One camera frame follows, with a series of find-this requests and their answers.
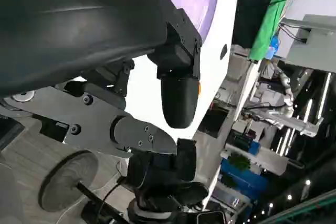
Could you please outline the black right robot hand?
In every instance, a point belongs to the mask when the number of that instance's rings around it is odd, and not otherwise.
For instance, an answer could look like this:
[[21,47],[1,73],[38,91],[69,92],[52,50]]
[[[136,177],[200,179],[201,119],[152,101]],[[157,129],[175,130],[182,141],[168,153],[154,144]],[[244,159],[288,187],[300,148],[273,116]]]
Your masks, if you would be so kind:
[[196,142],[180,138],[175,153],[135,151],[129,160],[127,185],[131,223],[191,223],[189,208],[201,206],[207,187],[195,181]]

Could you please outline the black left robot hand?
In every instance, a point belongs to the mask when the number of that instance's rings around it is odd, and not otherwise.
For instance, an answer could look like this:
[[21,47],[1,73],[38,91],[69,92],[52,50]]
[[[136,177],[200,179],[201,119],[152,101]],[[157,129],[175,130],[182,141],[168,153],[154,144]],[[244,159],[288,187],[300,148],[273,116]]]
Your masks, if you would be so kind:
[[111,153],[196,155],[195,142],[125,111],[134,58],[157,67],[174,129],[196,111],[202,38],[171,0],[1,0],[1,98],[18,114],[68,125],[64,142]]

